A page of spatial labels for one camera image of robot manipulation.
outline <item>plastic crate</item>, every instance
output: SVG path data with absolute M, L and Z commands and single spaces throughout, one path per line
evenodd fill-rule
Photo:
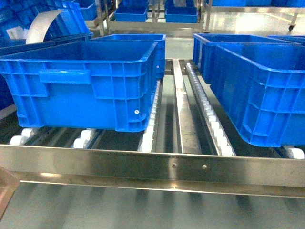
M 157 62 L 155 67 L 157 69 L 157 79 L 164 77 L 165 71 L 165 38 L 164 34 L 114 34 L 101 38 L 93 39 L 92 41 L 105 41 L 105 40 L 139 40 L 139 41 L 155 41 L 157 45 Z
M 73 42 L 2 56 L 0 73 L 20 126 L 139 132 L 147 127 L 156 87 L 156 46 Z
M 247 6 L 271 6 L 271 0 L 247 0 Z
M 197 23 L 196 7 L 168 7 L 165 11 L 166 22 Z
M 268 37 L 280 39 L 284 41 L 290 41 L 298 43 L 302 46 L 305 46 L 305 36 L 279 36 L 279 35 L 269 35 Z
M 305 0 L 272 0 L 273 6 L 305 7 Z
M 246 6 L 247 0 L 213 0 L 213 6 Z
M 46 34 L 46 40 L 57 37 L 89 33 L 77 3 L 60 0 L 13 1 L 0 10 L 0 33 L 9 38 L 6 30 L 17 26 L 28 29 L 35 17 L 45 11 L 62 10 Z
M 148 7 L 127 7 L 121 5 L 115 11 L 116 21 L 142 21 L 146 22 Z
M 122 3 L 124 6 L 129 6 L 129 7 L 148 6 L 148 0 L 122 0 Z
M 193 62 L 198 67 L 206 83 L 211 83 L 214 75 L 215 47 L 226 43 L 290 43 L 274 38 L 254 35 L 194 34 Z
M 305 47 L 225 44 L 211 88 L 244 141 L 305 145 Z

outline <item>metal beam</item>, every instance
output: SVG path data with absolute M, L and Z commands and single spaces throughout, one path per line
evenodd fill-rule
M 304 160 L 8 145 L 0 157 L 23 182 L 305 198 Z

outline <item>floor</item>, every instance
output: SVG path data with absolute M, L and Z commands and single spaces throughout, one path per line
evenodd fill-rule
M 290 15 L 215 14 L 217 33 L 286 34 Z M 292 34 L 305 34 L 305 18 Z M 167 38 L 167 58 L 191 59 L 193 39 Z M 303 229 L 305 200 L 21 184 L 1 229 Z

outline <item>crate rim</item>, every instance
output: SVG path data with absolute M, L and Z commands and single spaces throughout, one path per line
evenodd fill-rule
M 214 42 L 214 41 L 209 41 L 208 39 L 202 37 L 201 35 L 204 35 L 204 36 L 213 36 L 213 35 L 228 35 L 228 34 L 224 34 L 224 33 L 212 33 L 212 34 L 206 34 L 206 33 L 193 33 L 193 37 L 194 38 L 197 38 L 199 39 L 201 42 L 205 42 L 206 45 L 210 45 L 210 43 L 213 43 L 212 45 L 214 45 L 215 43 L 224 43 L 224 42 Z M 237 36 L 254 36 L 254 37 L 262 37 L 262 36 L 257 36 L 257 35 L 253 35 L 253 34 L 234 34 L 234 35 L 237 35 Z M 292 44 L 295 44 L 295 45 L 299 45 L 298 43 L 295 43 L 295 42 L 290 42 L 290 41 L 283 41 L 281 39 L 276 39 L 276 38 L 273 38 L 273 37 L 263 37 L 263 38 L 268 38 L 268 39 L 271 39 L 271 40 L 275 40 L 275 41 L 281 41 L 282 43 L 292 43 Z M 265 42 L 225 42 L 225 43 L 265 43 Z
M 301 49 L 304 49 L 304 51 L 305 51 L 305 47 L 302 47 L 301 45 L 284 45 L 284 46 L 299 47 L 299 48 L 301 48 Z M 269 72 L 275 72 L 275 73 L 303 73 L 303 74 L 305 74 L 305 70 L 285 70 L 285 69 L 268 68 L 268 67 L 263 66 L 263 65 L 261 65 L 261 64 L 259 64 L 259 63 L 257 63 L 257 62 L 255 62 L 255 61 L 252 61 L 252 60 L 250 60 L 250 59 L 248 59 L 248 58 L 246 58 L 246 57 L 244 57 L 244 56 L 242 56 L 242 55 L 239 55 L 239 54 L 237 54 L 237 53 L 235 53 L 235 52 L 233 52 L 233 51 L 231 51 L 231 50 L 229 50 L 229 49 L 227 49 L 227 48 L 225 48 L 225 47 L 223 47 L 223 46 L 221 46 L 221 45 L 217 45 L 216 47 L 217 47 L 217 48 L 220 48 L 220 49 L 223 49 L 223 50 L 225 50 L 226 52 L 229 52 L 230 54 L 232 54 L 232 55 L 234 55 L 234 56 L 236 56 L 236 57 L 239 57 L 239 58 L 241 58 L 241 59 L 243 59 L 243 60 L 249 62 L 250 64 L 252 64 L 252 65 L 254 65 L 254 66 L 256 66 L 257 68 L 262 69 L 262 70 L 266 70 L 266 71 L 269 71 Z
M 99 38 L 105 38 L 105 37 L 112 37 L 112 36 L 121 36 L 121 35 L 127 35 L 127 36 L 144 36 L 144 35 L 153 35 L 153 36 L 162 36 L 162 39 L 152 39 L 151 41 L 164 41 L 166 39 L 166 34 L 161 34 L 161 33 L 158 33 L 158 34 L 150 34 L 150 33 L 143 33 L 143 34 L 138 34 L 138 33 L 123 33 L 123 34 L 110 34 L 110 35 L 107 35 L 107 36 L 104 36 L 104 37 L 97 37 L 97 38 L 93 38 L 91 39 L 91 41 L 94 41 L 95 39 L 99 39 Z M 132 41 L 143 41 L 142 39 L 132 39 Z
M 146 62 L 148 60 L 148 58 L 150 57 L 151 53 L 153 52 L 154 49 L 156 49 L 158 42 L 154 42 L 154 41 L 145 41 L 145 42 L 151 42 L 152 45 L 150 46 L 150 48 L 144 53 L 144 55 L 141 57 L 141 59 L 139 60 L 135 60 L 135 61 L 111 61 L 111 63 L 138 63 L 138 62 Z M 63 45 L 69 45 L 69 44 L 74 44 L 74 43 L 80 43 L 80 42 L 70 42 L 67 44 L 60 44 L 60 45 L 56 45 L 56 46 L 51 46 L 51 47 L 45 47 L 45 48 L 41 48 L 41 50 L 43 49 L 49 49 L 49 48 L 54 48 L 54 47 L 59 47 L 59 46 L 63 46 Z M 26 52 L 32 52 L 35 50 L 30 50 L 30 51 L 25 51 L 25 52 L 21 52 L 21 53 L 26 53 Z M 52 59 L 15 59 L 15 58 L 7 58 L 11 55 L 15 55 L 14 54 L 9 54 L 9 55 L 4 55 L 4 56 L 0 56 L 0 61 L 9 61 L 9 62 L 66 62 L 66 63 L 109 63 L 109 60 L 100 60 L 100 61 L 93 61 L 93 60 L 52 60 Z

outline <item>caster wheel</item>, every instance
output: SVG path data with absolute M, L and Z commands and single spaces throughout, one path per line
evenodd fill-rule
M 289 28 L 288 28 L 289 31 L 291 32 L 294 29 L 294 27 L 295 27 L 294 25 L 290 25 Z

